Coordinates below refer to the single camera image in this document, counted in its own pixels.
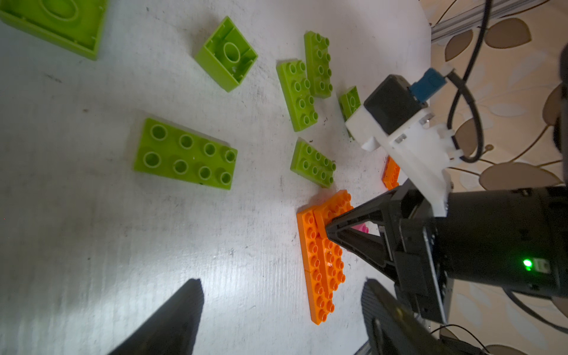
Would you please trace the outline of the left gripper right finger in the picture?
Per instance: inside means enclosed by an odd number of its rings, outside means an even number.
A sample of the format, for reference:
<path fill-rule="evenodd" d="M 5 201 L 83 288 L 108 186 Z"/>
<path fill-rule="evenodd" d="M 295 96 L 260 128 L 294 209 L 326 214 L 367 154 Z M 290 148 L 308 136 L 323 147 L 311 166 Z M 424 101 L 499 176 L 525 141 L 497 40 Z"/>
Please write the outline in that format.
<path fill-rule="evenodd" d="M 452 354 L 434 339 L 377 280 L 368 279 L 361 296 L 362 315 L 373 354 Z"/>

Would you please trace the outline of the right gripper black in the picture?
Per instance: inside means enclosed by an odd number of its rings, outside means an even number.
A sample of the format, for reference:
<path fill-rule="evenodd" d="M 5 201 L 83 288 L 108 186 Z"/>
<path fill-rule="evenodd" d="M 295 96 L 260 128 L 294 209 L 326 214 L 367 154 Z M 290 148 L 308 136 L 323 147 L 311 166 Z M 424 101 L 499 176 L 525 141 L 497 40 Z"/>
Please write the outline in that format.
<path fill-rule="evenodd" d="M 338 235 L 365 222 L 376 235 Z M 567 296 L 567 188 L 452 193 L 446 216 L 405 184 L 335 217 L 335 244 L 392 280 L 399 300 L 422 317 L 448 318 L 451 283 L 463 280 L 540 298 Z"/>

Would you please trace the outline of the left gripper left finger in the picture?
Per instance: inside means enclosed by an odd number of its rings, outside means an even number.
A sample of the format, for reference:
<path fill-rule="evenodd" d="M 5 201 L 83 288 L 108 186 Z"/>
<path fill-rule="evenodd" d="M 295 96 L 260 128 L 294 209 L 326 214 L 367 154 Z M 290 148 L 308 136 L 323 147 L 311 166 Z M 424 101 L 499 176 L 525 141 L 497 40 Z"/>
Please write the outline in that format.
<path fill-rule="evenodd" d="M 190 279 L 112 354 L 191 354 L 204 307 L 199 279 Z"/>

